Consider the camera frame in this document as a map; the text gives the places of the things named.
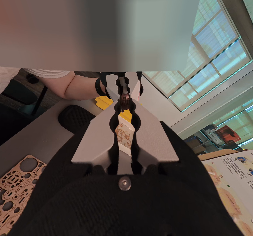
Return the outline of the person's left forearm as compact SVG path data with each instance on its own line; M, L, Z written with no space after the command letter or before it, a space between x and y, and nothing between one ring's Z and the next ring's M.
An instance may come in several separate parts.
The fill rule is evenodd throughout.
M81 101L98 97L95 87L98 78L79 76L71 71L61 77L61 80L64 85L64 99Z

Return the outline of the red tool case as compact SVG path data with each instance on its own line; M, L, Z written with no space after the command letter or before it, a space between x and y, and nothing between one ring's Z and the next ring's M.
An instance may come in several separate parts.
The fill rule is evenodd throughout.
M239 135L233 131L229 126L225 125L224 127L215 131L215 133L226 143L238 142L241 140Z

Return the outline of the laser-cut wooden part sheet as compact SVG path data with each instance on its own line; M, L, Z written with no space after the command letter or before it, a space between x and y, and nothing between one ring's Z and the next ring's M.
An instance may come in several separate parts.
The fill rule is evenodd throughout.
M7 235L19 219L47 166L32 155L24 157L0 180L0 235Z

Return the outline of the pile of tan rubber bands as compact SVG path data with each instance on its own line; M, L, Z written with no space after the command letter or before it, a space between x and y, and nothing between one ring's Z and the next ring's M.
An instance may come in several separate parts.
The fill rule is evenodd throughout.
M134 131L130 130L127 126L122 123L119 123L115 129L118 143L125 146L128 149L131 149L132 139Z

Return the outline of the white t-shirt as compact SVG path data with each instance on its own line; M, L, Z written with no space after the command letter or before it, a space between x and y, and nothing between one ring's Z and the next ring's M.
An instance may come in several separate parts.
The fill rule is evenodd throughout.
M24 69L30 74L33 74L42 78L60 78L66 76L70 71L66 70L36 70L36 69ZM11 79L13 79L20 69L14 67L0 67L0 93L9 85Z

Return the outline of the printed instruction poster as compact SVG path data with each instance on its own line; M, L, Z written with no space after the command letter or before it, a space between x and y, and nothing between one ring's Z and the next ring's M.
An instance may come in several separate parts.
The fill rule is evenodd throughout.
M253 150L201 159L227 212L242 231L253 235Z

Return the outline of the storage shelf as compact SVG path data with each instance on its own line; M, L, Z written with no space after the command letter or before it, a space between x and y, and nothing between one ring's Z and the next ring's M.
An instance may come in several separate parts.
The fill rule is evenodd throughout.
M230 142L226 144L215 133L216 130L218 130L216 125L209 124L208 126L202 128L201 130L186 138L184 142L197 155L211 153L223 149L232 149L239 151L239 148L241 147L236 142Z

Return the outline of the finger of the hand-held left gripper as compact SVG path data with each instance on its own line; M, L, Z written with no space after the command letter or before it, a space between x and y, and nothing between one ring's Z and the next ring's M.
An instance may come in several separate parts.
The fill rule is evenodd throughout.
M110 99L115 102L121 98L121 83L118 72L105 72L106 91Z
M139 101L141 82L137 76L137 72L126 72L126 78L128 78L128 88L130 98Z

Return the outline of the nested yellow plastic bins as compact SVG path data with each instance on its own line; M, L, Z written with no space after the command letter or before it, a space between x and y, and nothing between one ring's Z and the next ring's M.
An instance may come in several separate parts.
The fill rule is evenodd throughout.
M102 110L105 110L107 107L109 107L113 103L113 101L106 96L99 96L95 98L95 101L96 101L96 106L101 108ZM124 112L121 112L119 116L121 116L126 121L131 123L132 114L130 113L129 110L125 110Z

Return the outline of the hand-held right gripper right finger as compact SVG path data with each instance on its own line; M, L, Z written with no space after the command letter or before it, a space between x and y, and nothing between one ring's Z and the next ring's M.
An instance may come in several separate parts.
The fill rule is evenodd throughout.
M135 132L131 145L132 164L149 165L178 162L179 158L157 117L136 100L131 100L131 124Z

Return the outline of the small dark wooden gear part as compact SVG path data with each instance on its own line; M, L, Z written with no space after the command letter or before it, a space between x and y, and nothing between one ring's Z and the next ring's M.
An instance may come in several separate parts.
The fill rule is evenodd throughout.
M120 104L121 104L121 112L124 112L125 110L129 110L129 94L122 94L120 95Z

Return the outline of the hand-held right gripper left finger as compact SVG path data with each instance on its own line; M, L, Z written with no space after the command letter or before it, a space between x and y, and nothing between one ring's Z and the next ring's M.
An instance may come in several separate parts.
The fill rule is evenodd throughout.
M72 163L88 163L101 165L107 170L118 170L119 146L115 130L119 124L120 112L120 101L115 101L90 121Z

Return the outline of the white cardboard tray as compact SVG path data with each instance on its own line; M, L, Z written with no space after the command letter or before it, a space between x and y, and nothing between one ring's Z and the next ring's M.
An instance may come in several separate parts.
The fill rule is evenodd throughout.
M135 128L133 127L133 125L126 121L124 118L122 118L121 116L118 116L118 120L119 120L119 123L122 123L124 124L125 126L127 126L130 130L134 131L135 132ZM131 156L131 149L128 149L126 148L125 146L121 145L118 143L118 146L119 146L119 150L126 153L127 155Z

